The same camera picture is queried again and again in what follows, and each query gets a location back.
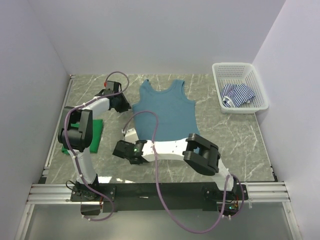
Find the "green tank top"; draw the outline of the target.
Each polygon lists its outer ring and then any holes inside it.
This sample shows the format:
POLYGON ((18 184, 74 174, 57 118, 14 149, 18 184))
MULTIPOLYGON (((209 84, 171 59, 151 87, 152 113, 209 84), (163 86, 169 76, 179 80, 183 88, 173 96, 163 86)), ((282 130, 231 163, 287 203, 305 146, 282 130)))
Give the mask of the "green tank top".
POLYGON ((94 119, 93 120, 93 127, 92 127, 92 141, 89 146, 90 153, 96 154, 99 149, 101 136, 103 132, 103 120, 102 119, 94 119))

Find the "aluminium rail frame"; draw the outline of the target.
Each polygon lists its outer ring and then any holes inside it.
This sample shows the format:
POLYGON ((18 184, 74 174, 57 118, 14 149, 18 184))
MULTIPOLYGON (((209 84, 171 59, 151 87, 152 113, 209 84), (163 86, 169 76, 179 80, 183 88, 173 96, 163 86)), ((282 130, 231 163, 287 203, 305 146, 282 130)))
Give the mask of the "aluminium rail frame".
MULTIPOLYGON (((97 84, 101 83, 102 80, 105 79, 105 75, 97 75, 97 74, 71 74, 70 76, 70 83, 68 84, 68 88, 65 94, 63 105, 66 105, 66 103, 71 103, 71 100, 75 100, 78 98, 80 99, 80 93, 85 93, 86 90, 92 90, 93 87, 97 84)), ((164 77, 168 77, 168 81, 173 79, 185 79, 187 81, 190 80, 191 83, 187 83, 187 88, 191 88, 192 91, 196 91, 196 89, 199 89, 200 85, 199 83, 195 84, 195 86, 192 86, 193 83, 195 83, 194 79, 200 79, 203 77, 204 80, 207 81, 213 81, 213 77, 209 76, 208 74, 147 74, 146 76, 143 74, 131 74, 130 76, 133 78, 133 80, 130 80, 130 84, 134 84, 134 86, 138 86, 138 81, 142 80, 144 78, 151 78, 155 79, 159 83, 159 86, 163 87, 165 85, 164 77)), ((248 126, 252 127, 253 130, 250 130, 248 132, 248 136, 253 136, 256 134, 256 139, 259 146, 264 147, 263 152, 265 152, 265 155, 270 162, 266 146, 261 134, 260 127, 258 126, 258 120, 256 115, 247 115, 248 120, 241 120, 240 123, 247 123, 248 126)), ((50 170, 53 169, 52 161, 53 159, 57 159, 55 154, 55 149, 58 149, 57 143, 52 140, 49 153, 47 156, 47 160, 45 162, 43 174, 41 176, 41 181, 45 177, 48 176, 48 173, 50 173, 50 170)), ((267 218, 263 218, 263 228, 262 230, 258 230, 259 225, 255 225, 258 222, 253 221, 253 223, 249 223, 248 235, 247 239, 253 239, 253 240, 272 240, 273 237, 267 236, 267 234, 275 234, 276 236, 274 239, 276 240, 284 240, 285 238, 288 240, 303 240, 303 237, 301 235, 296 216, 293 210, 293 206, 291 203, 291 199, 288 193, 288 189, 286 184, 283 181, 277 181, 276 176, 274 175, 275 181, 244 181, 243 183, 246 186, 247 193, 249 196, 249 200, 246 200, 245 204, 248 204, 246 208, 243 208, 241 213, 246 214, 256 214, 256 210, 258 210, 258 207, 261 205, 263 208, 261 213, 264 211, 264 214, 266 214, 266 217, 271 217, 267 220, 267 218), (271 210, 279 209, 278 211, 275 211, 273 215, 271 215, 271 210), (274 232, 271 231, 271 229, 276 229, 276 227, 280 227, 279 230, 274 230, 274 232)), ((33 222, 35 221, 36 216, 36 206, 79 206, 81 205, 81 202, 71 202, 71 190, 67 189, 67 187, 63 184, 46 184, 45 181, 42 184, 33 184, 31 186, 26 206, 24 208, 24 212, 15 236, 15 240, 27 240, 27 239, 33 239, 35 240, 36 237, 30 237, 31 236, 31 230, 33 222)))

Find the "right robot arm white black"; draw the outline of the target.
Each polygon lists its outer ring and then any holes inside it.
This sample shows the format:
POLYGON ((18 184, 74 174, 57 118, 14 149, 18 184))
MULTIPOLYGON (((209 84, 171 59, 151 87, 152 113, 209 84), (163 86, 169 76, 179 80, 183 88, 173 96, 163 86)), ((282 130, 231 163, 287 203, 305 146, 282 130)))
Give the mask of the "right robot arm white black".
POLYGON ((185 162, 198 174, 213 177, 213 189, 206 192, 213 193, 218 201, 222 198, 231 201, 236 198, 237 190, 241 190, 222 162, 219 147, 196 133, 172 141, 119 140, 112 154, 128 160, 131 165, 162 160, 185 162))

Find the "striped tank top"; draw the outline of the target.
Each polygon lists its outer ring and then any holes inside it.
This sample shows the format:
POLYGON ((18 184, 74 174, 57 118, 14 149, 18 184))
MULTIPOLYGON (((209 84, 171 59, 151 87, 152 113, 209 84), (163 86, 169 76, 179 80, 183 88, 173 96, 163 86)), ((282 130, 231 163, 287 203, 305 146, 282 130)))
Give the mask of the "striped tank top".
POLYGON ((243 104, 249 104, 255 93, 247 85, 226 83, 220 91, 222 105, 227 108, 239 108, 243 104))

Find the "white plastic basket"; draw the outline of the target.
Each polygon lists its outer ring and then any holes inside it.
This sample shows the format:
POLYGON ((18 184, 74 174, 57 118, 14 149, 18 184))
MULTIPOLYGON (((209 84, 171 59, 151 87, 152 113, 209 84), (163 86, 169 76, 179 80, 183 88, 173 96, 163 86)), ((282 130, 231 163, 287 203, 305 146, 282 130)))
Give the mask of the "white plastic basket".
POLYGON ((213 79, 216 87, 220 110, 223 114, 254 114, 269 107, 268 98, 262 81, 250 63, 219 62, 212 65, 213 79), (223 105, 221 92, 226 84, 245 84, 255 97, 249 103, 239 107, 226 107, 223 105))

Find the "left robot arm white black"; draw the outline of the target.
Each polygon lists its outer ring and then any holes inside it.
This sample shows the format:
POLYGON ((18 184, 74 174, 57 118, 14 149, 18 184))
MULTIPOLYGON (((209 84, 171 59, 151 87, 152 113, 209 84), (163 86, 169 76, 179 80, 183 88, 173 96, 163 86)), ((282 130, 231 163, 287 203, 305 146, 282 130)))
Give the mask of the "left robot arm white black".
POLYGON ((79 106, 66 106, 62 111, 57 140, 69 153, 76 170, 73 191, 88 201, 106 196, 100 188, 90 155, 94 118, 111 109, 118 113, 131 109, 123 91, 121 83, 106 81, 104 88, 91 100, 79 106))

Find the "black base beam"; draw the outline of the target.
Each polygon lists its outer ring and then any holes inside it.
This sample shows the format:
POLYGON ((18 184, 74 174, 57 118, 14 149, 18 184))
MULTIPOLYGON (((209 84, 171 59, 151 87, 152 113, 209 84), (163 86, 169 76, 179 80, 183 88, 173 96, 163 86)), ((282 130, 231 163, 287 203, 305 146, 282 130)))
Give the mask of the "black base beam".
POLYGON ((89 191, 85 186, 71 188, 70 201, 81 204, 85 216, 119 211, 203 210, 221 211, 226 200, 225 211, 235 214, 231 203, 248 200, 245 184, 235 184, 224 192, 214 182, 160 183, 101 183, 98 190, 105 197, 89 191))

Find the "blue tank top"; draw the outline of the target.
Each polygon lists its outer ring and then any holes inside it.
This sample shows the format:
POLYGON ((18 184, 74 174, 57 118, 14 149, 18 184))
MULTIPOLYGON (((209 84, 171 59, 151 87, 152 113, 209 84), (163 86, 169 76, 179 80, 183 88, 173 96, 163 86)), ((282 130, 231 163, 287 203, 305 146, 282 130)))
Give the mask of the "blue tank top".
POLYGON ((185 94, 185 81, 175 79, 168 89, 156 91, 146 79, 139 88, 140 100, 132 105, 134 126, 140 140, 151 140, 156 121, 156 142, 176 141, 200 134, 196 103, 185 94))

